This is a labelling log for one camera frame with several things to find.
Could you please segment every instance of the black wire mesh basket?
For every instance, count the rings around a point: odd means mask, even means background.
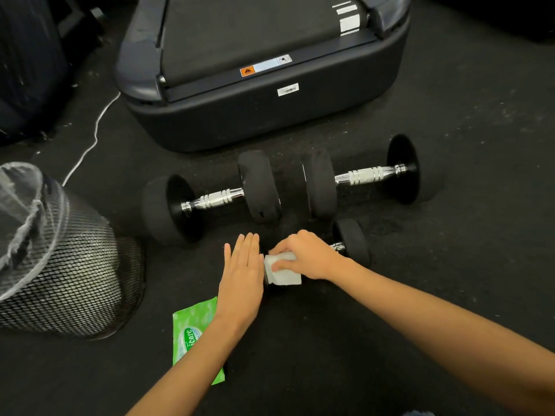
[[[98,339],[144,291],[144,250],[37,167],[0,166],[0,327]]]

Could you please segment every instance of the person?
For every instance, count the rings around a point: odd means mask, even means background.
[[[443,368],[525,415],[555,415],[555,354],[530,340],[433,295],[380,276],[301,230],[270,251],[310,279],[326,279],[383,318]],[[232,349],[256,317],[263,292],[259,236],[224,246],[224,272],[214,318],[194,347],[129,411],[128,416],[192,414]]]

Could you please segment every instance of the hand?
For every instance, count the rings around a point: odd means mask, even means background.
[[[242,335],[258,313],[264,291],[264,256],[258,234],[239,235],[235,248],[224,245],[224,274],[214,319],[224,320]]]
[[[345,259],[314,233],[304,229],[297,234],[289,235],[269,254],[277,255],[287,251],[293,251],[297,259],[276,261],[272,265],[272,270],[292,270],[295,273],[304,274],[310,279],[329,280]]]

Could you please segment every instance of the person's right arm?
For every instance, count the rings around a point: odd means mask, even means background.
[[[433,295],[380,276],[302,230],[270,254],[312,279],[327,279],[397,329],[446,370],[512,412],[555,415],[555,354],[530,340]]]

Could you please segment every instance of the person's left hand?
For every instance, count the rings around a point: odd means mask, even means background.
[[[233,324],[243,333],[254,321],[264,291],[264,256],[258,234],[239,235],[235,248],[224,246],[224,274],[214,319]]]

